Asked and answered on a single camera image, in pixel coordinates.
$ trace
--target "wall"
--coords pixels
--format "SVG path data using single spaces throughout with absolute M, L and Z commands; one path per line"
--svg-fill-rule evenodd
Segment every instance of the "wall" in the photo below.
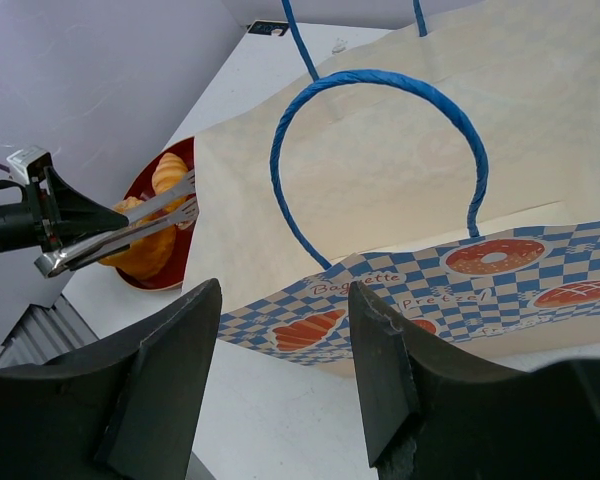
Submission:
M 71 185 L 114 203 L 241 36 L 220 0 L 0 0 L 0 160 L 40 145 Z M 0 342 L 67 280 L 42 279 L 37 254 L 0 255 Z
M 284 19 L 281 0 L 222 0 L 241 25 L 256 19 Z M 477 0 L 420 0 L 425 15 L 445 12 Z M 415 21 L 412 0 L 291 0 L 298 22 L 401 28 Z

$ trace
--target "red plate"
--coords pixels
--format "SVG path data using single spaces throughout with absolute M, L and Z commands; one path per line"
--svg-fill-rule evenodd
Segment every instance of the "red plate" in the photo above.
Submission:
M 151 176 L 165 153 L 178 155 L 187 167 L 189 167 L 189 170 L 193 170 L 193 137 L 191 137 L 170 146 L 147 165 L 142 173 L 135 179 L 124 198 L 136 197 L 141 200 L 148 200 L 155 196 L 153 187 L 151 186 Z M 147 278 L 146 280 L 136 280 L 122 270 L 116 268 L 118 274 L 129 285 L 142 290 L 167 290 L 181 285 L 184 280 L 184 270 L 187 266 L 187 257 L 189 256 L 189 246 L 191 245 L 194 226 L 195 223 L 185 230 L 176 230 L 176 243 L 173 247 L 173 253 L 171 254 L 171 257 L 169 257 L 167 264 L 157 275 Z

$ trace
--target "table surface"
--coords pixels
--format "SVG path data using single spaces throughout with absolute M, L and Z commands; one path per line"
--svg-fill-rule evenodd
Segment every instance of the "table surface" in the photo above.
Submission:
M 386 31 L 300 25 L 316 63 Z M 245 35 L 167 145 L 244 113 L 305 72 L 290 32 Z M 147 293 L 112 268 L 77 272 L 65 296 L 102 338 L 155 313 L 178 289 Z M 530 370 L 600 345 L 499 359 Z M 217 342 L 194 451 L 219 480 L 375 479 L 367 467 L 355 380 Z

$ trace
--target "croissant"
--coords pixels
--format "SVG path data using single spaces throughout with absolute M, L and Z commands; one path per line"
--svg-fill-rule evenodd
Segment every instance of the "croissant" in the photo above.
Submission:
M 151 186 L 153 187 L 153 191 L 156 195 L 166 192 L 176 183 L 178 183 L 188 171 L 189 169 L 187 168 L 187 165 L 179 156 L 173 153 L 165 153 L 158 162 L 158 166 L 151 177 Z M 179 198 L 164 207 L 164 210 L 168 213 L 173 212 L 185 201 L 185 197 Z
M 142 200 L 129 197 L 116 204 L 113 210 L 118 213 L 124 213 L 141 203 Z M 157 217 L 157 214 L 142 219 L 138 223 L 146 223 L 155 217 Z M 137 280 L 146 280 L 156 275 L 166 265 L 173 253 L 175 241 L 176 227 L 170 225 L 153 235 L 132 242 L 128 250 L 103 258 L 100 260 L 100 263 L 110 267 L 117 267 Z

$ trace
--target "printed pastry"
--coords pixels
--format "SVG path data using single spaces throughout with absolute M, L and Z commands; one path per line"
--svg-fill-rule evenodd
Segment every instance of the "printed pastry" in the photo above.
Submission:
M 560 308 L 594 303 L 600 300 L 600 280 L 567 283 L 560 287 L 547 290 L 538 298 L 536 308 Z
M 459 248 L 446 258 L 446 264 L 465 275 L 497 275 L 531 265 L 546 253 L 546 248 L 529 239 L 488 240 Z
M 142 203 L 135 197 L 129 197 L 118 203 L 113 209 L 124 213 Z M 152 215 L 138 223 L 146 223 L 157 215 Z M 100 260 L 103 265 L 116 267 L 127 275 L 146 280 L 156 275 L 166 265 L 176 241 L 176 227 L 170 225 L 164 230 L 132 242 L 124 252 L 116 253 Z
M 315 345 L 331 334 L 338 320 L 346 313 L 344 309 L 333 310 L 311 315 L 289 326 L 274 328 L 272 332 L 276 347 L 281 352 L 296 352 Z
M 430 320 L 425 320 L 424 318 L 416 318 L 411 321 L 418 325 L 420 328 L 424 328 L 429 333 L 433 333 L 434 335 L 438 333 L 438 328 L 436 327 L 436 324 Z
M 156 195 L 166 192 L 178 183 L 188 171 L 187 165 L 179 156 L 173 153 L 165 153 L 158 162 L 155 172 L 153 172 L 153 175 L 151 176 L 151 186 L 153 187 L 153 191 Z M 164 207 L 163 210 L 171 213 L 185 201 L 186 197 L 174 200 Z

